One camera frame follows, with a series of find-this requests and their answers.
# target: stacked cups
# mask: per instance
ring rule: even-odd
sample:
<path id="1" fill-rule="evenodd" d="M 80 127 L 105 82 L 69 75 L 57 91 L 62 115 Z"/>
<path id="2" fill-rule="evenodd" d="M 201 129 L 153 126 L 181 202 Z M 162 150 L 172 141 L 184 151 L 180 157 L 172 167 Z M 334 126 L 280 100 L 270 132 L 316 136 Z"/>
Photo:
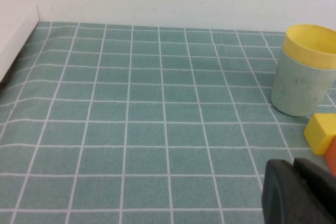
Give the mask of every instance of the stacked cups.
<path id="1" fill-rule="evenodd" d="M 336 79 L 336 31 L 316 25 L 287 29 L 271 100 L 292 116 L 311 114 Z"/>

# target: orange block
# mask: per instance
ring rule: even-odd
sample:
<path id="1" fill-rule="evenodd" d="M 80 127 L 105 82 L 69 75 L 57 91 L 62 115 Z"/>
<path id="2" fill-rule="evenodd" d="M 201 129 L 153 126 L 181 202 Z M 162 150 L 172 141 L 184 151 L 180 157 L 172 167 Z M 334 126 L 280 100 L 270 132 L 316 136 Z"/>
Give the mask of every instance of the orange block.
<path id="1" fill-rule="evenodd" d="M 331 173 L 336 176 L 336 136 L 324 154 Z"/>

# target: yellow cup rim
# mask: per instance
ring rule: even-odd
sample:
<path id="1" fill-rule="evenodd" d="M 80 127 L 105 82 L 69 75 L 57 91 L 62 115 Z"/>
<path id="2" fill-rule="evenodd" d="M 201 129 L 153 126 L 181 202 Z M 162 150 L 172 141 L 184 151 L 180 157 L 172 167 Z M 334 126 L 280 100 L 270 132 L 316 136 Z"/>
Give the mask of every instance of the yellow cup rim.
<path id="1" fill-rule="evenodd" d="M 311 48 L 309 48 L 309 47 L 305 47 L 305 46 L 303 46 L 303 45 L 297 43 L 295 40 L 293 40 L 293 39 L 288 35 L 288 33 L 289 33 L 289 31 L 290 31 L 291 29 L 295 29 L 295 28 L 300 27 L 300 26 L 319 27 L 319 28 L 322 28 L 322 29 L 324 29 L 324 30 L 331 31 L 331 32 L 333 32 L 333 33 L 335 34 L 335 39 L 336 39 L 336 31 L 335 31 L 335 30 L 330 29 L 330 28 L 328 28 L 328 27 L 319 26 L 319 25 L 313 25 L 313 24 L 296 24 L 296 25 L 292 25 L 292 26 L 290 26 L 290 27 L 287 28 L 287 30 L 286 30 L 286 37 L 287 37 L 291 42 L 293 42 L 295 45 L 297 45 L 297 46 L 299 46 L 299 47 L 301 47 L 301 48 L 303 48 L 303 49 L 306 49 L 306 50 L 309 50 L 309 51 L 312 51 L 312 52 L 316 52 L 316 53 L 318 53 L 318 54 L 326 55 L 326 56 L 335 56 L 335 57 L 336 57 L 336 54 L 330 54 L 330 53 L 327 53 L 327 52 L 316 51 L 316 50 L 311 49 Z"/>

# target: yellow block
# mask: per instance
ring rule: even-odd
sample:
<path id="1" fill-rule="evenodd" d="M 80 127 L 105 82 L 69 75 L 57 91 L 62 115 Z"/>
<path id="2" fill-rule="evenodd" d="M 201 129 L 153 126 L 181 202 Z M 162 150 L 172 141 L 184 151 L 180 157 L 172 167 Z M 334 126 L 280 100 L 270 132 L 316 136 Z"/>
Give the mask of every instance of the yellow block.
<path id="1" fill-rule="evenodd" d="M 313 153 L 324 155 L 336 136 L 336 114 L 314 114 L 303 134 Z"/>
<path id="2" fill-rule="evenodd" d="M 287 29 L 282 48 L 292 59 L 313 68 L 336 69 L 336 31 L 316 25 Z"/>

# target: toy block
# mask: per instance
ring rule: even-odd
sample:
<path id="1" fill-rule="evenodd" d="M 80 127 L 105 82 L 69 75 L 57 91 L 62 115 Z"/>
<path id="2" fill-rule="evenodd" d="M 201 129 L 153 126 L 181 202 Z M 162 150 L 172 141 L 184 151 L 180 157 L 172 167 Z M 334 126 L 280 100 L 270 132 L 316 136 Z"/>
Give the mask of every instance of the toy block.
<path id="1" fill-rule="evenodd" d="M 331 173 L 336 176 L 336 136 L 329 145 L 326 153 L 324 154 L 324 157 Z"/>
<path id="2" fill-rule="evenodd" d="M 336 114 L 314 114 L 303 134 L 313 153 L 324 155 L 336 136 Z"/>

